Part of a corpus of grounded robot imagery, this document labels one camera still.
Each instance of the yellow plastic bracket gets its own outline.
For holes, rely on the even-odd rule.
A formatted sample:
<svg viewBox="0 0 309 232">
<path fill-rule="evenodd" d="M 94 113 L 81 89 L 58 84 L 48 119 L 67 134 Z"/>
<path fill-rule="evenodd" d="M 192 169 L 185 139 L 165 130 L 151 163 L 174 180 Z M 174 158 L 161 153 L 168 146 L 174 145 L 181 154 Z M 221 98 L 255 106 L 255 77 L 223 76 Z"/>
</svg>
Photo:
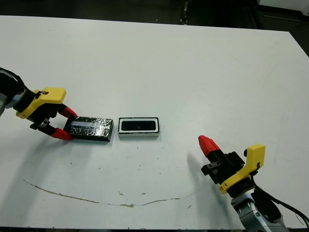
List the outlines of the yellow plastic bracket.
<svg viewBox="0 0 309 232">
<path fill-rule="evenodd" d="M 42 91 L 42 94 L 36 99 L 33 99 L 31 104 L 23 111 L 16 112 L 16 116 L 22 119 L 29 117 L 39 106 L 45 103 L 61 104 L 66 96 L 66 90 L 64 88 L 47 87 Z"/>
<path fill-rule="evenodd" d="M 248 147 L 246 165 L 220 185 L 219 190 L 222 194 L 225 194 L 230 187 L 240 180 L 250 177 L 250 173 L 264 165 L 265 149 L 266 147 L 261 144 Z"/>
</svg>

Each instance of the white table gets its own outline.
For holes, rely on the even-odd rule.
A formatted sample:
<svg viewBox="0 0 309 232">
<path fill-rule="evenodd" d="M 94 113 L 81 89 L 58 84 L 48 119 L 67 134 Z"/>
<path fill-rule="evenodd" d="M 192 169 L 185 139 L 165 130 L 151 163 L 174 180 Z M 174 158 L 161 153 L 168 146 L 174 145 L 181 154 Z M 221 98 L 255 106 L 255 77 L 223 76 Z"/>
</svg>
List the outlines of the white table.
<svg viewBox="0 0 309 232">
<path fill-rule="evenodd" d="M 110 143 L 64 142 L 6 110 L 0 226 L 242 229 L 200 171 L 201 134 L 239 155 L 265 144 L 257 183 L 309 215 L 309 58 L 288 32 L 0 16 L 0 66 L 33 90 L 64 87 L 80 116 L 115 122 Z M 120 140 L 118 118 L 131 116 L 159 117 L 160 137 Z"/>
</svg>

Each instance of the aluminum foil wrapped block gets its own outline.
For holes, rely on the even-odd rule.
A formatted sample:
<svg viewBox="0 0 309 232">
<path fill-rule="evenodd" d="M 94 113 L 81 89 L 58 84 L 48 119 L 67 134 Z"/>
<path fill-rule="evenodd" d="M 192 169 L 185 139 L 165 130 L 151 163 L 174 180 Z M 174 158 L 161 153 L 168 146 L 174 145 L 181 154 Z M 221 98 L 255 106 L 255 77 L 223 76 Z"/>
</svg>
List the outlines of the aluminum foil wrapped block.
<svg viewBox="0 0 309 232">
<path fill-rule="evenodd" d="M 103 119 L 97 117 L 76 117 L 69 118 L 64 130 L 74 139 L 87 140 L 111 140 L 113 129 L 112 119 Z"/>
</svg>

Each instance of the black cable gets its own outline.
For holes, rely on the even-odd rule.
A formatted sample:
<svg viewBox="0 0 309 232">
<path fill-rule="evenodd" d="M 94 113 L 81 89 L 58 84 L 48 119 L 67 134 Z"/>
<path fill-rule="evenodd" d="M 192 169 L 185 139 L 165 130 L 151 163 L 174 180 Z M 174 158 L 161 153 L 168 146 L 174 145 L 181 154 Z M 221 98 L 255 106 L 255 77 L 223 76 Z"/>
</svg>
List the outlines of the black cable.
<svg viewBox="0 0 309 232">
<path fill-rule="evenodd" d="M 309 230 L 309 218 L 304 215 L 302 212 L 300 212 L 298 209 L 295 209 L 294 207 L 288 205 L 287 203 L 284 203 L 282 201 L 279 201 L 278 199 L 274 198 L 273 196 L 271 196 L 270 194 L 268 194 L 267 192 L 265 192 L 264 190 L 262 190 L 259 186 L 256 185 L 255 181 L 254 181 L 254 178 L 253 176 L 257 173 L 257 171 L 253 172 L 251 174 L 251 180 L 252 180 L 252 183 L 253 185 L 255 186 L 255 188 L 258 190 L 258 191 L 261 191 L 263 192 L 266 196 L 268 196 L 273 202 L 277 203 L 277 204 L 281 204 L 283 207 L 291 210 L 292 212 L 296 213 L 297 215 L 299 215 L 305 222 L 308 230 Z"/>
</svg>

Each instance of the dark stain line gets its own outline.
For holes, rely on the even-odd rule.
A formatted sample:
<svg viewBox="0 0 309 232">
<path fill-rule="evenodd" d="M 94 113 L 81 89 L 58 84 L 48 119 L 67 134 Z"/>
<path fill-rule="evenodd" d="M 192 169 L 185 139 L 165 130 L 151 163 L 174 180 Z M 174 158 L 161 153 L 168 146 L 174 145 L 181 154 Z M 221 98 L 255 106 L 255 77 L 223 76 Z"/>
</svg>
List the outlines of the dark stain line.
<svg viewBox="0 0 309 232">
<path fill-rule="evenodd" d="M 61 196 L 61 197 L 68 197 L 68 198 L 72 198 L 72 199 L 76 199 L 76 200 L 80 200 L 80 201 L 84 201 L 84 202 L 91 202 L 91 203 L 96 203 L 96 204 L 105 204 L 105 205 L 113 205 L 113 206 L 123 206 L 123 207 L 129 207 L 129 208 L 134 208 L 135 206 L 146 206 L 148 204 L 153 204 L 153 203 L 157 203 L 157 202 L 166 202 L 166 201 L 174 201 L 174 200 L 180 200 L 180 199 L 186 199 L 188 197 L 190 197 L 191 195 L 201 191 L 202 189 L 199 189 L 185 197 L 182 197 L 182 198 L 169 198 L 169 199 L 162 199 L 162 200 L 156 200 L 156 201 L 152 201 L 152 202 L 148 202 L 148 203 L 145 203 L 145 204 L 112 204 L 112 203 L 102 203 L 102 202 L 95 202 L 95 201 L 91 201 L 91 200 L 87 200 L 87 199 L 83 199 L 83 198 L 78 198 L 78 197 L 72 197 L 72 196 L 68 196 L 68 195 L 64 195 L 64 194 L 61 194 L 61 193 L 56 193 L 56 192 L 52 192 L 52 191 L 49 191 L 49 190 L 46 190 L 46 189 L 43 189 L 37 185 L 34 185 L 30 182 L 28 182 L 27 180 L 23 180 L 24 182 L 26 182 L 27 184 L 39 189 L 39 190 L 42 190 L 44 192 L 48 192 L 48 193 L 51 193 L 51 194 L 54 194 L 54 195 L 58 195 L 58 196 Z"/>
<path fill-rule="evenodd" d="M 68 196 L 68 195 L 64 195 L 64 194 L 61 194 L 61 193 L 56 193 L 56 192 L 52 192 L 52 191 L 49 191 L 49 190 L 46 190 L 46 189 L 43 189 L 43 188 L 40 188 L 39 186 L 37 185 L 34 185 L 32 183 L 29 183 L 28 181 L 24 180 L 27 184 L 39 189 L 39 190 L 42 190 L 44 192 L 48 192 L 48 193 L 51 193 L 51 194 L 54 194 L 54 195 L 58 195 L 58 196 L 61 196 L 61 197 L 68 197 L 68 198 L 72 198 L 72 199 L 76 199 L 76 200 L 80 200 L 80 201 L 85 201 L 85 202 L 91 202 L 91 203 L 99 203 L 99 202 L 95 202 L 95 201 L 91 201 L 91 200 L 87 200 L 87 199 L 83 199 L 83 198 L 78 198 L 78 197 L 72 197 L 72 196 Z"/>
<path fill-rule="evenodd" d="M 153 202 L 148 202 L 146 204 L 140 204 L 140 206 L 145 206 L 145 205 L 156 203 L 156 202 L 166 202 L 166 201 L 172 201 L 172 200 L 180 200 L 180 198 L 169 198 L 169 199 L 163 199 L 163 200 L 156 200 Z"/>
</svg>

